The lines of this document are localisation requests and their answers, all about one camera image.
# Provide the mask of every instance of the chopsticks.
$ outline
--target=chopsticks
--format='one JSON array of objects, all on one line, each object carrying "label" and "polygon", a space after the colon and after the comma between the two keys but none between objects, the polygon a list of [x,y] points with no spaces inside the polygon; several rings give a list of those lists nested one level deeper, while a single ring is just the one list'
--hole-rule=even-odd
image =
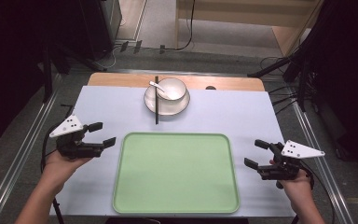
[{"label": "chopsticks", "polygon": [[[158,77],[155,77],[155,82],[158,84]],[[158,125],[158,96],[157,96],[157,87],[155,87],[155,106],[156,106],[156,125]]]}]

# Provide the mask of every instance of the tray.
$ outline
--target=tray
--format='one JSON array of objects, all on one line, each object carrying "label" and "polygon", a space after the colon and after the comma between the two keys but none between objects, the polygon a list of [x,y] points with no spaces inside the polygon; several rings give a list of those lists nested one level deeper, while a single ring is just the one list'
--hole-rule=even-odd
[{"label": "tray", "polygon": [[240,205],[228,138],[219,133],[129,133],[113,206],[121,214],[233,213]]}]

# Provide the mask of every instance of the white spoon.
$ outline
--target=white spoon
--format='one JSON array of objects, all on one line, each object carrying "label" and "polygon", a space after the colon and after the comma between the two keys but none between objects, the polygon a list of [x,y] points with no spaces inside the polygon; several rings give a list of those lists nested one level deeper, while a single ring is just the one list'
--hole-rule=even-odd
[{"label": "white spoon", "polygon": [[167,92],[164,90],[164,88],[163,88],[162,86],[160,86],[159,84],[157,84],[156,82],[150,81],[149,84],[150,84],[151,86],[157,87],[157,88],[159,88],[160,90],[162,90],[161,96],[162,96],[163,98],[167,98],[167,99],[169,99],[169,100],[172,99],[172,98],[167,94]]}]

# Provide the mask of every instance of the person's left hand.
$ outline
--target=person's left hand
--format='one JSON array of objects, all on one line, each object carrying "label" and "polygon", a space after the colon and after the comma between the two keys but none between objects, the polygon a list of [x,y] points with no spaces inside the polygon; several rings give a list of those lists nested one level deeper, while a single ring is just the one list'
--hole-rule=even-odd
[{"label": "person's left hand", "polygon": [[76,169],[90,160],[91,158],[70,160],[63,157],[59,151],[54,151],[48,156],[39,184],[56,195]]}]

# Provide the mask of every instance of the white tracking marker plate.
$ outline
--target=white tracking marker plate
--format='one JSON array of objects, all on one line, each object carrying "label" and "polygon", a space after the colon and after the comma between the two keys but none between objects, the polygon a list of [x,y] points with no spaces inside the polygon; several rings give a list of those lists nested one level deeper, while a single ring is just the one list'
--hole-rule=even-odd
[{"label": "white tracking marker plate", "polygon": [[83,129],[83,125],[76,115],[71,115],[63,123],[60,124],[53,132],[50,133],[50,137],[58,137],[68,133],[74,133]]},{"label": "white tracking marker plate", "polygon": [[314,158],[324,156],[324,152],[312,147],[307,147],[299,143],[288,140],[282,150],[282,155],[297,159]]}]

